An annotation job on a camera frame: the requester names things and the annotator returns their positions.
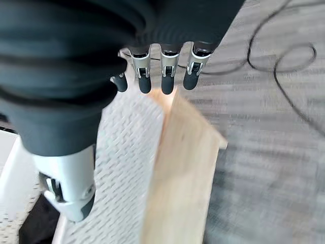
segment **gray carpet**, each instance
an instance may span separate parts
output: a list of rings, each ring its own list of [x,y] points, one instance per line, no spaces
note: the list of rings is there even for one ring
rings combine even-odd
[[[294,0],[300,3],[324,2]],[[246,55],[258,25],[283,0],[248,0],[205,71],[231,69]],[[290,9],[260,32],[252,60],[273,67],[292,44],[311,42],[317,60],[307,69],[280,74],[293,101],[325,130],[325,5]],[[189,46],[180,64],[186,64]],[[158,47],[152,56],[159,57]],[[308,49],[289,55],[282,68],[303,63]],[[160,84],[160,63],[152,80]],[[179,69],[176,83],[181,84]],[[325,243],[325,140],[302,121],[272,74],[249,65],[224,76],[201,75],[193,91],[180,89],[228,139],[220,152],[206,226],[206,243]]]

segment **black wire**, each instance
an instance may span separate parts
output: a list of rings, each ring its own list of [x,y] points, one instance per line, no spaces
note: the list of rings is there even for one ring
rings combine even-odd
[[[249,43],[248,43],[248,48],[247,48],[247,56],[246,59],[243,60],[242,62],[240,62],[240,64],[230,70],[225,70],[225,71],[218,71],[218,72],[201,72],[201,74],[203,75],[215,75],[215,76],[219,76],[219,75],[228,75],[231,73],[234,73],[238,70],[240,70],[241,68],[243,68],[246,63],[248,63],[250,65],[250,67],[254,70],[260,71],[260,72],[266,72],[266,73],[272,73],[274,76],[274,80],[278,86],[278,88],[280,89],[281,93],[283,94],[283,96],[285,97],[285,99],[287,100],[287,102],[290,104],[291,108],[293,109],[293,111],[303,120],[305,121],[310,127],[312,127],[314,130],[316,130],[321,136],[325,137],[325,131],[321,128],[321,126],[319,126],[312,118],[309,118],[307,115],[305,115],[292,101],[292,99],[289,97],[289,95],[287,94],[287,92],[284,90],[284,88],[282,87],[282,85],[279,82],[279,79],[277,77],[278,73],[293,73],[293,72],[297,72],[300,71],[306,67],[308,67],[309,65],[311,65],[317,57],[317,51],[316,48],[314,47],[313,44],[311,43],[303,43],[303,44],[298,44],[298,45],[293,45],[290,48],[288,48],[286,51],[284,51],[282,54],[280,54],[280,57],[276,60],[275,65],[273,68],[267,68],[267,67],[261,67],[261,66],[257,66],[254,65],[251,61],[251,53],[252,53],[252,47],[255,41],[256,36],[258,35],[258,33],[260,32],[260,30],[262,29],[262,27],[269,23],[269,21],[271,19],[273,19],[274,17],[276,17],[278,14],[280,14],[282,11],[284,10],[288,10],[288,9],[294,9],[294,8],[302,8],[302,7],[315,7],[315,6],[319,6],[319,5],[324,5],[325,2],[317,2],[317,3],[309,3],[309,4],[298,4],[298,5],[293,5],[293,6],[288,6],[293,0],[287,0],[284,2],[284,4],[276,11],[274,11],[271,15],[269,15],[266,19],[264,19],[255,29],[255,31],[253,32],[251,38],[249,39]],[[295,67],[291,67],[289,69],[284,69],[284,70],[278,70],[278,66],[280,65],[281,61],[286,57],[286,55],[288,55],[289,53],[291,53],[292,51],[298,49],[298,48],[302,48],[302,47],[307,47],[312,51],[312,56],[310,57],[309,60],[307,60],[306,62],[304,62],[302,65],[299,66],[295,66]],[[182,66],[182,65],[177,65],[180,68],[186,69],[186,66]]]

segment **robotic hand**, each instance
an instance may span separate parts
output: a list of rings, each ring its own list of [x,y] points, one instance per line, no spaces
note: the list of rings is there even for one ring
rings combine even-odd
[[[169,94],[181,47],[193,41],[184,77],[193,89],[243,2],[0,2],[0,111],[33,154],[45,197],[69,220],[85,219],[94,203],[101,112],[127,89],[119,50],[129,48],[148,93],[150,45],[159,43],[161,88]]]

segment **white textured mat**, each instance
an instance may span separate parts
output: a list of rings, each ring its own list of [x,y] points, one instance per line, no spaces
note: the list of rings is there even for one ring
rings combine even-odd
[[[12,143],[0,170],[0,243],[18,243],[18,230],[40,194],[37,172],[31,155],[23,148],[20,137]]]
[[[138,89],[117,95],[99,129],[93,210],[81,223],[63,220],[56,243],[139,243],[163,121],[163,111]]]

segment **wooden board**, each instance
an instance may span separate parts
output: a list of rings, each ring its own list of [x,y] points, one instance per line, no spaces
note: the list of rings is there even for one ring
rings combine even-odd
[[[150,97],[166,113],[142,244],[202,244],[219,148],[227,141],[177,91]]]

